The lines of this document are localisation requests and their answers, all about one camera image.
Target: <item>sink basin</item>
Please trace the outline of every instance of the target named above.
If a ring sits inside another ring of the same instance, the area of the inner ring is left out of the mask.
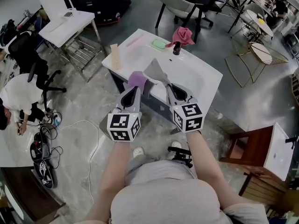
[[[275,123],[268,154],[263,165],[282,181],[285,181],[287,177],[293,156],[292,143],[285,143],[288,138],[279,124]]]
[[[163,51],[157,49],[151,46],[154,40],[169,43],[165,39],[138,29],[119,45],[121,69],[112,69],[111,55],[106,57],[102,63],[117,75],[128,80],[133,71],[144,71],[156,58],[172,83],[180,84],[193,92],[200,103],[200,109],[206,115],[217,92],[222,74],[184,49],[181,49],[178,56],[172,53],[173,48],[166,48]],[[160,81],[152,81],[156,85],[151,89],[151,95],[166,104],[165,87]]]

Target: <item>white shoe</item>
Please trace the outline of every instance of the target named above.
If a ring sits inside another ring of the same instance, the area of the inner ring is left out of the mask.
[[[133,150],[133,157],[137,157],[138,155],[144,155],[143,148],[137,147]]]
[[[177,141],[173,141],[172,144],[171,144],[171,147],[182,148],[182,145],[179,142],[177,142]]]

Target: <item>purple cloth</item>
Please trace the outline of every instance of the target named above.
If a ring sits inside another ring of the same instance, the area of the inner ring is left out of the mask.
[[[142,71],[134,71],[129,77],[128,88],[138,86],[143,94],[145,83],[148,79],[143,75]]]

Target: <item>soap bar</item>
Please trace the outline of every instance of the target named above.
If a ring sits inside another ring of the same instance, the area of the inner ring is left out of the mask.
[[[152,43],[153,46],[158,47],[160,49],[165,49],[165,45],[166,43],[163,41],[159,41],[159,40],[154,40]]]
[[[117,44],[112,44],[111,46],[111,60],[112,60],[112,69],[119,70],[121,69],[121,62],[120,62],[120,53],[118,50]]]

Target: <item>pink cloth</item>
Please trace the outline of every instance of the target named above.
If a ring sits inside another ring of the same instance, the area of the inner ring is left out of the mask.
[[[186,46],[188,44],[193,45],[194,41],[191,39],[192,31],[188,28],[179,27],[173,34],[172,43],[165,45],[165,47],[172,47],[176,42],[180,42],[181,46]]]

